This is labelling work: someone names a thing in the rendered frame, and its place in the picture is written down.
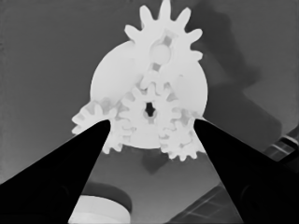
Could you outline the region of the large thick white disc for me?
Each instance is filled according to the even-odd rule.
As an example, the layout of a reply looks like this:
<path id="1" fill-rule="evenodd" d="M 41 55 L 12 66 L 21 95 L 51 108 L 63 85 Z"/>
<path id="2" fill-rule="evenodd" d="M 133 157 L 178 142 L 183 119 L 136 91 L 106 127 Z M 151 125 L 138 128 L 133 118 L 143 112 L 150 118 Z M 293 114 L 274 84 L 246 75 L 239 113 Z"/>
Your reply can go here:
<path id="1" fill-rule="evenodd" d="M 128 210 L 103 197 L 82 195 L 68 219 L 69 224 L 130 224 Z"/>

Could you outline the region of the small white toothed gear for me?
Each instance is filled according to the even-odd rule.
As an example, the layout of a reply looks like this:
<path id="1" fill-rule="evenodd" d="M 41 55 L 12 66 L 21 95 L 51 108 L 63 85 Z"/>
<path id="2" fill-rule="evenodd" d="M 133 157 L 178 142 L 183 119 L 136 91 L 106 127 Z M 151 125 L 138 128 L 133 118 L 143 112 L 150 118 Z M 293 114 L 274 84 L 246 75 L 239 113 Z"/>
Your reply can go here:
<path id="1" fill-rule="evenodd" d="M 185 162 L 188 158 L 196 160 L 198 153 L 206 150 L 194 129 L 195 117 L 188 116 L 186 123 L 181 120 L 174 122 L 174 128 L 164 128 L 164 138 L 160 139 L 161 151 L 170 160 L 179 159 Z"/>
<path id="2" fill-rule="evenodd" d="M 127 58 L 133 61 L 134 72 L 144 76 L 144 82 L 172 83 L 187 76 L 193 66 L 200 67 L 198 62 L 203 53 L 193 50 L 192 44 L 202 37 L 203 31 L 201 28 L 185 31 L 191 15 L 191 9 L 185 7 L 173 20 L 171 1 L 162 0 L 157 19 L 146 5 L 141 5 L 141 28 L 137 30 L 132 24 L 124 26 L 131 44 Z"/>
<path id="3" fill-rule="evenodd" d="M 121 101 L 113 102 L 109 98 L 104 98 L 100 101 L 91 100 L 84 105 L 79 112 L 74 115 L 71 121 L 75 124 L 71 133 L 79 135 L 95 124 L 101 121 L 107 121 L 109 125 L 109 133 L 105 141 L 102 152 L 109 154 L 112 149 L 116 152 L 122 151 L 122 142 L 118 136 L 118 127 L 116 117 L 121 107 Z"/>
<path id="4" fill-rule="evenodd" d="M 124 130 L 132 131 L 133 140 L 157 141 L 166 136 L 166 130 L 174 130 L 173 119 L 178 119 L 179 100 L 169 88 L 156 90 L 151 83 L 146 89 L 133 88 L 131 95 L 121 100 L 127 111 L 120 117 L 128 121 Z"/>

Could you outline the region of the white round carrier with pins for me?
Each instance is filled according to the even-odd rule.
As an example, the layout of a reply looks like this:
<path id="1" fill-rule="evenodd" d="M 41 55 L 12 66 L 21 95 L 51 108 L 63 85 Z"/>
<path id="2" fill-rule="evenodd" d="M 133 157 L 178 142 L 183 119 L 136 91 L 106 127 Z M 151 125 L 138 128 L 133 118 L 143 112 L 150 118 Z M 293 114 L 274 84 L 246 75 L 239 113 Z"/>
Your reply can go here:
<path id="1" fill-rule="evenodd" d="M 179 100 L 178 112 L 180 117 L 173 119 L 181 120 L 182 111 L 187 110 L 191 113 L 202 114 L 206 109 L 207 102 L 207 83 L 205 73 L 200 65 L 198 69 L 193 66 L 189 69 L 187 76 L 181 77 L 172 83 L 158 85 L 156 82 L 144 82 L 143 75 L 137 75 L 133 69 L 133 61 L 127 58 L 131 44 L 125 43 L 114 48 L 98 64 L 93 74 L 90 95 L 93 100 L 100 101 L 109 98 L 113 102 L 122 100 L 131 95 L 133 88 L 146 89 L 151 83 L 156 85 L 157 91 L 169 88 L 173 95 Z M 133 147 L 161 147 L 160 139 L 157 141 L 133 140 L 132 131 L 124 130 L 123 126 L 128 123 L 122 119 L 118 113 L 117 127 L 118 136 L 122 145 Z"/>

